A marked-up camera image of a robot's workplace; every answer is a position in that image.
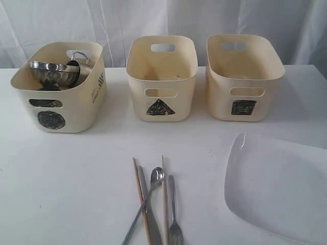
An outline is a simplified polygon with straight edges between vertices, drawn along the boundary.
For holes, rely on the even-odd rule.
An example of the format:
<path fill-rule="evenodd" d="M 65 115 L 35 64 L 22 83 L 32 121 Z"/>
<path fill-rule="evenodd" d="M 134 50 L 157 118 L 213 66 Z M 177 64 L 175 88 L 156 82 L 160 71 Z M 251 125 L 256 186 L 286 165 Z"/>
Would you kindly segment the long steel spoon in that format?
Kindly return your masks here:
<path fill-rule="evenodd" d="M 150 176 L 150 183 L 151 183 L 151 187 L 148 191 L 148 194 L 146 195 L 146 197 L 144 198 L 136 216 L 135 216 L 135 219 L 133 220 L 129 230 L 128 230 L 128 233 L 126 234 L 125 236 L 125 239 L 124 241 L 122 242 L 122 245 L 127 245 L 132 237 L 132 234 L 133 234 L 133 231 L 137 225 L 137 222 L 138 222 L 138 219 L 140 217 L 140 215 L 142 214 L 145 206 L 146 206 L 146 203 L 148 201 L 148 199 L 150 198 L 151 196 L 151 193 L 153 192 L 153 190 L 155 190 L 156 188 L 158 188 L 161 183 L 163 182 L 165 178 L 165 173 L 164 171 L 162 170 L 161 167 L 156 167 L 152 170 L 152 173 L 151 173 L 151 176 Z"/>

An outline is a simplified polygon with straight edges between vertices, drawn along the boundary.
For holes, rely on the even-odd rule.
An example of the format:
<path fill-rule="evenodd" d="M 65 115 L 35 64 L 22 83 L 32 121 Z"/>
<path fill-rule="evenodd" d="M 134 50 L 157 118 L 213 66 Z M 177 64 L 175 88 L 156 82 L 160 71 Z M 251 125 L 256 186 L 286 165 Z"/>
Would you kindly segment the steel mug with folding handle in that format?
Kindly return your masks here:
<path fill-rule="evenodd" d="M 75 87 L 83 83 L 92 71 L 92 66 L 87 55 L 83 52 L 76 51 L 72 53 L 71 60 L 67 65 L 79 67 L 79 75 L 71 87 Z"/>

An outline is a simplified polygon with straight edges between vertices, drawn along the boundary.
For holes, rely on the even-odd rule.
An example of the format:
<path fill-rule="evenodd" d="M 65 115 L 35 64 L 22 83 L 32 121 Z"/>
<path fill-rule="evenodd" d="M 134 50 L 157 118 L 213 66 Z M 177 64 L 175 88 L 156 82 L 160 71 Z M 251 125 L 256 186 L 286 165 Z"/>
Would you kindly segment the steel fork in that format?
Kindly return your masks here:
<path fill-rule="evenodd" d="M 176 216 L 176 201 L 175 201 L 175 181 L 173 175 L 169 175 L 169 189 L 171 195 L 171 206 L 172 206 L 172 223 L 168 230 L 169 244 L 184 245 L 184 237 L 182 229 L 177 222 Z"/>

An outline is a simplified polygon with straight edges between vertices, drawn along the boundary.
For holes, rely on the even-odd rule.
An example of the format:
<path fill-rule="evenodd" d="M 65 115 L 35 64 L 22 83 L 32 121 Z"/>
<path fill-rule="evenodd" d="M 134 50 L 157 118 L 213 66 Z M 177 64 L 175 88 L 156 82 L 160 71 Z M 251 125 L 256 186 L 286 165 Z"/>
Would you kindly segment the large stainless steel bowl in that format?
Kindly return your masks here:
<path fill-rule="evenodd" d="M 57 63 L 31 61 L 32 76 L 42 85 L 51 84 L 61 89 L 72 88 L 78 81 L 80 67 Z"/>

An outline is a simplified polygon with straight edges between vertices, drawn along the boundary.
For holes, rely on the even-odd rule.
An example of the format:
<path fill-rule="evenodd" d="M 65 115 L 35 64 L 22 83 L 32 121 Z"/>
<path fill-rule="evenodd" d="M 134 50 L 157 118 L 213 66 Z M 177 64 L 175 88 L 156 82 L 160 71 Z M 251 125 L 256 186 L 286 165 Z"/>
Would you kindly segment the small steel cup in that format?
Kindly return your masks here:
<path fill-rule="evenodd" d="M 58 86 L 46 85 L 38 89 L 38 91 L 60 91 Z M 49 99 L 29 99 L 29 103 L 34 107 L 45 107 L 45 108 L 60 108 L 62 103 L 59 100 Z"/>

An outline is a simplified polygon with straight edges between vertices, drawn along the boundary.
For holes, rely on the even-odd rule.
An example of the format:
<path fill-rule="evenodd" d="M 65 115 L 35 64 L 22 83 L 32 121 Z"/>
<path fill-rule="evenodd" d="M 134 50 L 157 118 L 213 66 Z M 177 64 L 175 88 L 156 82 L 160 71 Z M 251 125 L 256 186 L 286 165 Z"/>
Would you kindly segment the cream bin with triangle mark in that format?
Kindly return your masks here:
<path fill-rule="evenodd" d="M 191 39 L 174 35 L 135 39 L 126 65 L 135 115 L 151 122 L 186 119 L 197 71 L 197 53 Z"/>

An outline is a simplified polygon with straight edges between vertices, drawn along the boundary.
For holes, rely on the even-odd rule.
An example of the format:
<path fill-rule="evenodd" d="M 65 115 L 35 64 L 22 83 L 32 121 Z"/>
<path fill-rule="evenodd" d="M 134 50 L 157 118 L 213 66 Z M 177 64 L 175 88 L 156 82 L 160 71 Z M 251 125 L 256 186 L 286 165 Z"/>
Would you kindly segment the right wooden chopstick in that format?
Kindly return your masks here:
<path fill-rule="evenodd" d="M 169 229 L 169 213 L 168 213 L 168 194 L 167 194 L 167 170 L 165 167 L 165 161 L 164 156 L 161 156 L 161 166 L 164 171 L 164 180 L 162 182 L 162 193 L 163 193 L 163 243 L 164 245 L 169 244 L 169 235 L 168 235 L 168 229 Z"/>

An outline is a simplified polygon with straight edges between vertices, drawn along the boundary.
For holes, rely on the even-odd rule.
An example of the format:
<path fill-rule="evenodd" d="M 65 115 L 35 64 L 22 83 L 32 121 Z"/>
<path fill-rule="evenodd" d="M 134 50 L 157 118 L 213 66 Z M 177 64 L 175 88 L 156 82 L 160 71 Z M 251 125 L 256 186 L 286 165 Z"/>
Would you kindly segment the wooden chopstick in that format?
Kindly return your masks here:
<path fill-rule="evenodd" d="M 165 161 L 164 156 L 161 156 L 161 166 L 164 171 L 164 180 L 162 182 L 162 193 L 163 193 L 163 243 L 164 245 L 169 244 L 169 235 L 168 235 L 168 229 L 169 229 L 169 213 L 168 213 L 168 194 L 167 194 L 167 170 L 165 167 Z"/>
<path fill-rule="evenodd" d="M 137 182 L 137 187 L 138 187 L 138 196 L 139 196 L 140 202 L 143 203 L 144 198 L 145 198 L 144 190 L 146 187 L 146 179 L 145 179 L 142 167 L 137 164 L 136 159 L 134 157 L 132 158 L 132 160 L 133 160 L 134 172 L 135 172 L 135 177 L 136 177 L 136 182 Z M 150 235 L 150 231 L 149 231 L 148 219 L 147 219 L 147 214 L 146 214 L 145 209 L 143 209 L 142 217 L 143 217 L 143 224 L 145 227 L 148 244 L 151 244 L 151 235 Z"/>

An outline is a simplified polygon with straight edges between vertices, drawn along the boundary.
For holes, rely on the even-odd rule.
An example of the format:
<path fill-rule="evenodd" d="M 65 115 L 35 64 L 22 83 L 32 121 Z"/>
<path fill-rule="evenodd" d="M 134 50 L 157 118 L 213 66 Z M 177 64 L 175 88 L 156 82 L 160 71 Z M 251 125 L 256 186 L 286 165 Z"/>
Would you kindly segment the left wooden chopstick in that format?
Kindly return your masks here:
<path fill-rule="evenodd" d="M 132 158 L 132 160 L 133 160 L 134 172 L 135 172 L 135 177 L 136 177 L 136 182 L 137 182 L 137 187 L 138 187 L 138 196 L 139 196 L 140 202 L 143 203 L 144 198 L 145 198 L 144 190 L 146 187 L 146 179 L 145 179 L 142 167 L 137 164 L 136 159 L 134 157 Z M 147 219 L 147 214 L 146 214 L 145 209 L 143 209 L 142 217 L 143 217 L 143 224 L 145 227 L 148 244 L 151 244 L 151 235 L 150 235 L 150 231 L 149 231 L 148 219 Z"/>

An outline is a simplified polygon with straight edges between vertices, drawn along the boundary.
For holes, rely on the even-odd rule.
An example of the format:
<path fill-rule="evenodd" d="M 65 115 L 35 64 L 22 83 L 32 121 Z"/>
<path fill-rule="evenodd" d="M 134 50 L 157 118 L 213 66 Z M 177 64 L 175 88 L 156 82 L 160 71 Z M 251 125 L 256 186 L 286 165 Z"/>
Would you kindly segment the cream bin with circle mark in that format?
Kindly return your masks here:
<path fill-rule="evenodd" d="M 60 91 L 38 91 L 42 85 L 31 74 L 31 61 L 67 64 L 73 52 L 88 56 L 93 67 L 78 86 Z M 89 128 L 107 92 L 103 48 L 94 42 L 54 42 L 39 49 L 12 77 L 11 85 L 29 113 L 33 123 L 45 132 L 78 133 Z M 29 99 L 59 100 L 60 108 L 34 107 Z"/>

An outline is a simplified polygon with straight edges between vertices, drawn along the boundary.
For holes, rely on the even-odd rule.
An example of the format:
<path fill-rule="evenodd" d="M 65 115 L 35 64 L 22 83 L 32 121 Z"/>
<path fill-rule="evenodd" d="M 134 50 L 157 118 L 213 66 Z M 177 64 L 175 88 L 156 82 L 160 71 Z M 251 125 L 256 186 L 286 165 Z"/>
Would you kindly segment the cream bin with square mark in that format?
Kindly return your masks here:
<path fill-rule="evenodd" d="M 207 39 L 207 105 L 226 121 L 262 120 L 285 69 L 269 40 L 257 35 L 217 34 Z"/>

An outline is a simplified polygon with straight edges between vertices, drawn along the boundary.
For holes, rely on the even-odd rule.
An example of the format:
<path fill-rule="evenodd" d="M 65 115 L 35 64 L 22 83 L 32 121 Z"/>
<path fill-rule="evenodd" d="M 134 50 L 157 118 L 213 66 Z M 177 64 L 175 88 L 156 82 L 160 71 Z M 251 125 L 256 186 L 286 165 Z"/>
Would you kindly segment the steel table knife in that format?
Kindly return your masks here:
<path fill-rule="evenodd" d="M 148 193 L 148 188 L 146 185 L 144 194 L 146 195 L 147 193 Z M 150 198 L 148 199 L 144 209 L 146 210 L 146 214 L 147 214 L 148 226 L 151 235 L 151 244 L 162 244 L 161 234 L 151 207 Z"/>

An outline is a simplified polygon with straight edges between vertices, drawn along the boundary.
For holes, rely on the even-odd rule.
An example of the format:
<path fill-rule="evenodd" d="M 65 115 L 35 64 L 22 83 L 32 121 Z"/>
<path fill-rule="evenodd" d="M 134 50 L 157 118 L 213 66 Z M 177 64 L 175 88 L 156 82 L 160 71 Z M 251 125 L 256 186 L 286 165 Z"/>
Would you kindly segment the white rectangular plate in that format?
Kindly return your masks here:
<path fill-rule="evenodd" d="M 326 150 L 240 133 L 224 199 L 241 220 L 299 244 L 326 244 Z"/>

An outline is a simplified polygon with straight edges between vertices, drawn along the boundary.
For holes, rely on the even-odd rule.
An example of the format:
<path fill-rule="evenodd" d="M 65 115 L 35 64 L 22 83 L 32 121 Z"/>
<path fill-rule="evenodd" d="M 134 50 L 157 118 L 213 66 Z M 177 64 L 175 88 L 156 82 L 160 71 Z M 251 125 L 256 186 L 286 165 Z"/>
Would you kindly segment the white backdrop curtain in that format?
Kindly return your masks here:
<path fill-rule="evenodd" d="M 147 35 L 191 38 L 203 65 L 215 34 L 259 35 L 285 64 L 326 68 L 326 1 L 1 1 L 2 68 L 56 41 L 97 42 L 107 67 L 124 67 Z"/>

